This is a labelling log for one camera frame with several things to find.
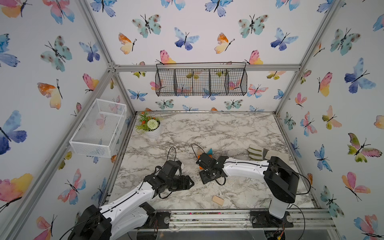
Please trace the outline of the small wood block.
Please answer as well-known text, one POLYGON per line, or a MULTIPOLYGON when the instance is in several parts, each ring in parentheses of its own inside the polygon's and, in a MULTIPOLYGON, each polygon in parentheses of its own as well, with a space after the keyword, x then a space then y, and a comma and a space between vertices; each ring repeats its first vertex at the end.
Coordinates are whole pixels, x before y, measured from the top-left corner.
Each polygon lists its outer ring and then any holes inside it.
POLYGON ((224 205, 224 202, 225 202, 224 199, 222 199, 222 198, 220 198, 220 197, 218 197, 218 196, 213 196, 212 201, 213 201, 214 203, 220 205, 220 206, 223 206, 223 205, 224 205))

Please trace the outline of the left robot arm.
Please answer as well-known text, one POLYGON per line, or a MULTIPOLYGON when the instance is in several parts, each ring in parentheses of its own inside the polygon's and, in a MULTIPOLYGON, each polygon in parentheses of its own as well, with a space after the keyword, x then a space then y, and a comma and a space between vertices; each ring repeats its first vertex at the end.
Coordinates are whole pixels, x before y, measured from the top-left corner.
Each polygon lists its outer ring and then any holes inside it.
POLYGON ((68 231, 70 240, 116 240, 140 228, 158 230, 164 219, 149 201, 164 191, 170 193, 189 190, 194 186, 190 176, 182 175, 180 161, 166 161, 144 180, 119 199, 99 208, 92 205, 68 231))

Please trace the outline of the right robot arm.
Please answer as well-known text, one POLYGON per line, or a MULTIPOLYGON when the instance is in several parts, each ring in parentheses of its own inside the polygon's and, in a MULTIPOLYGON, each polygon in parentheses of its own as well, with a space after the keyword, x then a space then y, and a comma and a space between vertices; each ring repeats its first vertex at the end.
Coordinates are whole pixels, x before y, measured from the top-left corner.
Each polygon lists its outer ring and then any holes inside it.
POLYGON ((216 160, 203 153, 196 164, 203 169, 200 171, 203 184, 228 177, 245 177, 266 182, 273 195, 269 214, 274 218, 283 219, 288 206, 296 201, 299 174, 279 157, 273 156, 269 160, 256 163, 227 156, 216 160))

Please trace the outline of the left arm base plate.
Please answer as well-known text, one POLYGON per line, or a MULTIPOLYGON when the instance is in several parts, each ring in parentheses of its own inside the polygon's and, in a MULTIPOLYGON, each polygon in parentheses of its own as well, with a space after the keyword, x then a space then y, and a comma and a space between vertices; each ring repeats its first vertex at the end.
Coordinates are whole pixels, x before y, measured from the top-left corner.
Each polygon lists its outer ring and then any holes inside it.
POLYGON ((146 223, 142 226, 143 229, 168 229, 171 221, 170 212, 154 212, 149 214, 146 223))

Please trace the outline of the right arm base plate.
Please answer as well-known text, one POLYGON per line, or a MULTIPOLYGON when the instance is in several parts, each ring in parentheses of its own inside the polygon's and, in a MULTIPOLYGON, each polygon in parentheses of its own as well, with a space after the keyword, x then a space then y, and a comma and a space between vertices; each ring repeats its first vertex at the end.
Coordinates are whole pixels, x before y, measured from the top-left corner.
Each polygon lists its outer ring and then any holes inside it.
POLYGON ((293 228, 293 218, 285 212, 282 219, 272 216, 268 210, 251 211, 250 221, 253 228, 293 228))

